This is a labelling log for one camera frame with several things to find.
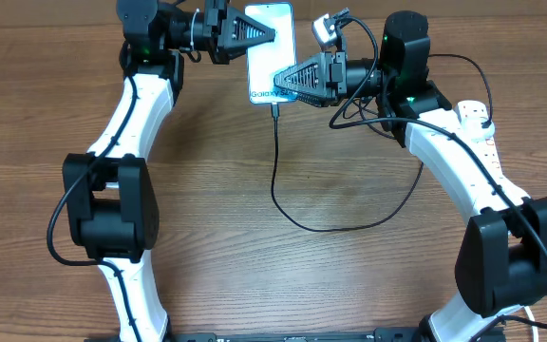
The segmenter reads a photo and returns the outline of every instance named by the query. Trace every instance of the cable clip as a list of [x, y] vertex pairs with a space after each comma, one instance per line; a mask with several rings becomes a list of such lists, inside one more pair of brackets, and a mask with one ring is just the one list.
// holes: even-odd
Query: cable clip
[[[201, 61], [201, 52], [197, 51], [194, 45], [194, 26], [196, 25], [196, 16], [198, 15], [198, 13], [199, 13], [199, 9], [196, 9], [196, 11], [194, 12], [193, 18], [191, 19], [191, 28], [190, 28], [191, 41], [189, 42], [190, 49], [189, 49], [189, 52], [186, 52], [187, 57], [189, 57], [189, 59], [193, 63], [198, 63], [199, 61]], [[198, 57], [194, 56], [193, 54], [194, 51], [198, 53]]]

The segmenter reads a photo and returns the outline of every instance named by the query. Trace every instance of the wooden table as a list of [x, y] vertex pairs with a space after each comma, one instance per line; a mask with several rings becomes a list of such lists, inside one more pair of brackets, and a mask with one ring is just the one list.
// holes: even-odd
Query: wooden table
[[[368, 21], [375, 36], [383, 23]], [[547, 196], [547, 16], [429, 23], [433, 53], [470, 56], [486, 71], [506, 175], [534, 198]], [[318, 51], [309, 25], [296, 24], [299, 60]], [[349, 58], [371, 56], [364, 32], [350, 26], [347, 36]], [[101, 135], [120, 98], [122, 41], [119, 26], [0, 29], [0, 341], [118, 331], [98, 270], [59, 265], [45, 237], [63, 159]], [[154, 267], [175, 332], [369, 331], [414, 326], [441, 308], [456, 291], [464, 226], [430, 172], [378, 228], [313, 234], [293, 226], [269, 196], [273, 124], [267, 107], [248, 101], [245, 64], [187, 62], [150, 157], [161, 220]], [[453, 103], [486, 100], [466, 62], [438, 58], [430, 68]], [[279, 200], [313, 227], [380, 219], [419, 164], [365, 127], [330, 130], [333, 111], [281, 107]], [[55, 242], [65, 257], [85, 257], [66, 214]], [[534, 312], [547, 322], [547, 298]], [[514, 323], [508, 335], [530, 338]]]

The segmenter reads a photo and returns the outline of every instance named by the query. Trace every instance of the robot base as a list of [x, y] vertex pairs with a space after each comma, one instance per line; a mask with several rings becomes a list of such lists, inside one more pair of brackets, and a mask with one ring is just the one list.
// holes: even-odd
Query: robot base
[[[123, 342], [119, 336], [111, 336], [106, 338], [87, 338], [84, 342]], [[166, 335], [161, 341], [158, 342], [175, 342], [175, 336], [172, 334], [172, 325], [170, 324], [170, 317], [166, 320]]]
[[[413, 340], [417, 328], [377, 328], [374, 332], [263, 333], [217, 336], [213, 333], [175, 334], [175, 342], [422, 342]], [[493, 329], [480, 342], [505, 342], [502, 328]]]

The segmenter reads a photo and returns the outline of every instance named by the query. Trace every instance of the white smartphone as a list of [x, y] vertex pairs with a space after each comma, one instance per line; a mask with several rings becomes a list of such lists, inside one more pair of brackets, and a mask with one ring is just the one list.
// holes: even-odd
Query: white smartphone
[[244, 13], [275, 29], [273, 42], [249, 47], [248, 97], [253, 104], [295, 101], [295, 92], [274, 85], [276, 73], [296, 64], [292, 5], [289, 3], [248, 5]]

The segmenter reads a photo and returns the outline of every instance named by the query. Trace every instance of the black cable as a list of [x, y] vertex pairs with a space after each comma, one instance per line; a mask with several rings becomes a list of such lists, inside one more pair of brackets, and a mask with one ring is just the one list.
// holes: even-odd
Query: black cable
[[[381, 75], [382, 75], [382, 78], [385, 79], [384, 84], [383, 84], [383, 89], [382, 89], [382, 92], [381, 92], [382, 94], [384, 94], [384, 95], [382, 95], [382, 107], [383, 107], [383, 108], [386, 108], [386, 107], [387, 107], [387, 86], [389, 85], [389, 83], [391, 82], [391, 80], [392, 80], [394, 77], [396, 77], [396, 76], [398, 75], [398, 72], [397, 72], [396, 70], [392, 69], [392, 70], [390, 71], [390, 73], [387, 75], [387, 77], [386, 77], [386, 75], [385, 75], [385, 73], [384, 73], [383, 71], [382, 71]], [[367, 79], [368, 79], [368, 75], [365, 76], [365, 78], [363, 79], [363, 82], [366, 81]], [[358, 91], [360, 91], [359, 88], [358, 88], [356, 91], [354, 91], [354, 93], [353, 93], [349, 98], [350, 98], [350, 99], [355, 99], [356, 95], [358, 95]], [[369, 110], [368, 112], [371, 113], [371, 114], [378, 115], [377, 113], [375, 113], [375, 112], [373, 112], [373, 111], [371, 111], [371, 110]], [[341, 112], [340, 110], [337, 110], [337, 111], [334, 113], [334, 115], [332, 116], [332, 119], [330, 119], [329, 127], [334, 129], [334, 127], [332, 126], [332, 124], [339, 118], [340, 115], [343, 115], [344, 113], [345, 113], [345, 109], [344, 109], [343, 112]], [[363, 118], [362, 121], [366, 121], [366, 120], [367, 120], [366, 117], [365, 117], [364, 115], [362, 115], [362, 113], [361, 113], [360, 116]], [[383, 133], [383, 132], [380, 132], [378, 129], [376, 129], [375, 127], [373, 127], [373, 126], [371, 125], [371, 123], [365, 123], [365, 124], [367, 124], [372, 130], [374, 130], [375, 133], [380, 133], [380, 135], [383, 135], [383, 136], [385, 136], [386, 138], [388, 138], [387, 134], [385, 134], [385, 133]]]
[[486, 80], [486, 76], [484, 76], [484, 71], [482, 71], [481, 67], [476, 62], [474, 62], [473, 60], [471, 60], [471, 59], [469, 59], [465, 56], [461, 56], [461, 55], [454, 54], [454, 53], [434, 53], [434, 54], [429, 55], [428, 57], [461, 58], [461, 59], [471, 63], [472, 66], [474, 66], [479, 71], [479, 73], [481, 74], [481, 77], [482, 77], [482, 81], [484, 82], [484, 87], [486, 87], [486, 95], [489, 98], [489, 119], [486, 122], [482, 123], [482, 127], [487, 128], [488, 126], [490, 126], [491, 123], [493, 122], [493, 98], [491, 97], [491, 87], [489, 86], [489, 83]]
[[[123, 43], [122, 51], [120, 52], [120, 64], [123, 66], [123, 56], [127, 53], [128, 44], [127, 42]], [[128, 293], [125, 289], [125, 285], [123, 283], [122, 278], [122, 272], [120, 269], [118, 269], [114, 264], [103, 261], [103, 260], [85, 260], [85, 261], [74, 261], [74, 260], [67, 260], [60, 256], [58, 252], [56, 252], [56, 249], [54, 247], [54, 226], [56, 225], [56, 221], [58, 220], [58, 217], [60, 216], [61, 212], [63, 211], [63, 208], [65, 207], [66, 202], [68, 201], [68, 197], [70, 194], [77, 188], [77, 185], [82, 181], [84, 177], [87, 176], [87, 174], [94, 169], [94, 167], [101, 162], [106, 155], [111, 152], [113, 147], [118, 143], [118, 140], [120, 139], [120, 136], [123, 133], [123, 130], [125, 129], [126, 125], [130, 121], [130, 117], [132, 116], [132, 112], [134, 111], [134, 107], [136, 106], [136, 102], [139, 99], [139, 93], [137, 90], [137, 85], [134, 82], [134, 79], [131, 75], [126, 74], [126, 70], [124, 70], [124, 76], [128, 78], [128, 81], [132, 85], [132, 100], [130, 101], [130, 106], [128, 107], [128, 111], [123, 117], [122, 123], [120, 124], [120, 127], [118, 128], [115, 135], [111, 138], [111, 142], [109, 145], [104, 149], [104, 151], [96, 158], [94, 161], [90, 163], [90, 165], [87, 167], [87, 169], [84, 171], [84, 173], [75, 180], [71, 186], [65, 191], [61, 199], [59, 200], [58, 204], [56, 205], [56, 208], [54, 209], [54, 212], [52, 213], [52, 217], [49, 220], [49, 224], [47, 226], [47, 250], [49, 251], [50, 255], [58, 262], [65, 266], [95, 266], [95, 265], [103, 265], [105, 267], [110, 268], [113, 270], [113, 273], [115, 277], [118, 279], [120, 283], [120, 289], [122, 291], [122, 298], [123, 298], [123, 305], [126, 310], [126, 314], [128, 316], [129, 324], [132, 327], [132, 330], [134, 331], [134, 334], [136, 336], [136, 339], [138, 342], [141, 342], [141, 336], [139, 334], [139, 328], [136, 325], [136, 321], [134, 319], [134, 316], [132, 315], [132, 311], [130, 310], [130, 302], [128, 299]]]
[[[507, 197], [507, 195], [501, 189], [500, 185], [495, 182], [495, 179], [493, 178], [493, 176], [491, 176], [489, 171], [484, 167], [481, 160], [474, 153], [474, 151], [472, 151], [472, 149], [465, 142], [463, 142], [463, 140], [458, 138], [457, 135], [455, 135], [455, 133], [449, 133], [445, 129], [442, 129], [442, 128], [440, 128], [437, 125], [432, 124], [432, 123], [426, 123], [426, 122], [423, 122], [423, 121], [420, 121], [420, 120], [408, 119], [408, 118], [375, 118], [375, 119], [364, 120], [364, 121], [361, 121], [361, 122], [340, 123], [340, 124], [335, 124], [334, 120], [330, 120], [329, 126], [333, 129], [341, 129], [341, 128], [354, 127], [354, 126], [363, 125], [363, 124], [375, 124], [375, 123], [383, 123], [383, 122], [396, 122], [396, 123], [404, 123], [404, 124], [422, 125], [422, 126], [425, 126], [427, 128], [430, 128], [432, 130], [435, 130], [435, 131], [445, 135], [450, 140], [454, 141], [459, 146], [461, 146], [463, 148], [463, 150], [468, 154], [468, 156], [472, 159], [474, 164], [476, 164], [478, 166], [478, 168], [480, 169], [480, 171], [482, 172], [484, 177], [487, 179], [489, 184], [491, 184], [491, 186], [493, 187], [495, 192], [508, 205], [508, 207], [510, 207], [510, 210], [512, 210], [512, 212], [519, 219], [520, 223], [526, 228], [526, 231], [529, 234], [530, 238], [533, 239], [533, 241], [536, 243], [536, 245], [541, 250], [541, 252], [544, 254], [544, 256], [546, 257], [546, 260], [547, 260], [546, 246], [543, 244], [543, 242], [539, 238], [538, 233], [535, 231], [533, 226], [531, 226], [531, 223], [529, 223], [527, 218], [520, 212], [518, 207]], [[529, 326], [538, 327], [538, 328], [547, 330], [547, 323], [535, 322], [535, 321], [532, 321], [530, 319], [526, 319], [526, 318], [523, 318], [523, 317], [514, 316], [514, 315], [505, 315], [504, 314], [504, 315], [501, 315], [501, 316], [495, 318], [493, 321], [491, 321], [491, 323], [489, 325], [484, 327], [479, 333], [477, 333], [475, 336], [473, 336], [470, 339], [470, 341], [476, 342], [481, 336], [483, 336], [485, 333], [487, 333], [488, 331], [493, 329], [493, 327], [495, 327], [498, 323], [504, 322], [504, 321], [517, 321], [517, 322], [520, 322], [520, 323], [523, 323], [523, 324], [526, 324], [526, 325], [529, 325]]]
[[292, 222], [295, 226], [305, 229], [309, 232], [315, 232], [315, 233], [348, 232], [348, 231], [355, 231], [355, 230], [376, 227], [378, 225], [381, 225], [389, 221], [403, 208], [403, 206], [405, 206], [406, 202], [408, 201], [411, 194], [413, 193], [413, 190], [415, 190], [415, 187], [417, 186], [417, 182], [419, 181], [419, 177], [422, 175], [422, 171], [424, 171], [424, 164], [421, 163], [417, 177], [415, 178], [413, 185], [410, 187], [410, 190], [408, 190], [408, 193], [406, 194], [403, 201], [400, 203], [400, 205], [398, 205], [398, 207], [391, 214], [389, 214], [387, 217], [383, 219], [378, 220], [377, 222], [367, 224], [367, 225], [356, 226], [356, 227], [344, 227], [344, 228], [332, 228], [332, 229], [314, 229], [314, 228], [306, 227], [303, 224], [291, 218], [291, 216], [288, 215], [284, 211], [284, 209], [282, 209], [280, 204], [277, 202], [277, 199], [275, 198], [275, 176], [277, 174], [277, 165], [278, 165], [278, 157], [279, 157], [279, 142], [278, 142], [278, 135], [277, 135], [277, 122], [279, 118], [279, 108], [277, 104], [272, 104], [272, 116], [273, 116], [273, 139], [275, 142], [275, 154], [273, 158], [272, 187], [271, 187], [273, 204], [275, 204], [275, 207], [277, 208], [277, 210], [279, 210], [280, 213], [282, 213], [282, 215], [284, 215], [284, 217], [288, 219], [290, 222]]
[[178, 6], [178, 5], [182, 4], [182, 3], [184, 3], [185, 1], [186, 1], [186, 0], [177, 0], [177, 1], [175, 1], [174, 3], [172, 3], [172, 4], [170, 4], [170, 5], [176, 7], [176, 6]]
[[352, 103], [352, 100], [356, 98], [356, 95], [358, 95], [360, 93], [360, 91], [362, 90], [362, 88], [365, 86], [365, 84], [368, 81], [368, 77], [370, 75], [372, 75], [372, 73], [375, 71], [375, 68], [377, 67], [377, 62], [379, 61], [379, 47], [377, 46], [377, 40], [375, 39], [375, 36], [372, 34], [372, 31], [370, 30], [370, 28], [368, 28], [367, 24], [365, 24], [365, 22], [363, 22], [362, 20], [360, 20], [360, 19], [358, 19], [358, 18], [356, 18], [352, 15], [346, 16], [345, 18], [343, 18], [343, 21], [354, 22], [354, 23], [360, 25], [360, 27], [362, 27], [362, 29], [367, 33], [368, 38], [370, 39], [370, 42], [372, 43], [372, 48], [373, 48], [373, 52], [374, 52], [374, 59], [373, 59], [373, 62], [372, 62], [372, 66], [370, 67], [370, 70], [368, 71], [365, 78], [362, 80], [360, 85], [356, 88], [353, 95], [351, 95], [343, 103], [343, 105], [341, 105], [341, 107], [337, 110], [337, 112], [335, 113], [335, 117], [339, 117], [340, 115], [344, 114], [348, 110], [348, 107]]
[[189, 50], [189, 51], [186, 51], [185, 54], [187, 55], [187, 57], [189, 57], [189, 60], [193, 63], [199, 63], [201, 61], [201, 52], [199, 52], [198, 50]]
[[[374, 111], [372, 111], [372, 110], [370, 110], [370, 109], [367, 109], [368, 103], [365, 104], [364, 107], [360, 106], [361, 103], [362, 103], [362, 99], [360, 99], [360, 100], [358, 101], [358, 104], [356, 104], [356, 102], [355, 102], [355, 100], [354, 100], [354, 104], [355, 104], [355, 105], [358, 105], [358, 113], [360, 113], [360, 117], [362, 118], [362, 120], [366, 120], [366, 119], [367, 119], [367, 118], [365, 117], [365, 114], [362, 112], [363, 110], [366, 111], [367, 113], [377, 115], [376, 112], [374, 112]], [[373, 132], [379, 134], [380, 136], [382, 136], [382, 137], [384, 137], [384, 138], [396, 140], [396, 138], [394, 138], [394, 136], [389, 135], [389, 134], [387, 134], [387, 133], [384, 133], [384, 132], [380, 131], [379, 129], [375, 128], [375, 127], [372, 125], [372, 123], [367, 124], [367, 126], [368, 126], [368, 128], [370, 128], [371, 131], [373, 131]]]
[[[358, 106], [358, 104], [356, 104], [356, 102], [352, 101], [352, 103], [353, 103], [353, 105]], [[343, 111], [343, 119], [349, 120], [349, 119], [355, 117], [356, 115], [358, 115], [358, 112], [359, 112], [359, 111], [356, 110], [355, 112], [353, 112], [353, 114], [347, 116], [346, 114], [347, 114], [347, 112], [348, 112], [348, 109], [349, 109], [349, 108], [346, 108], [346, 110]]]

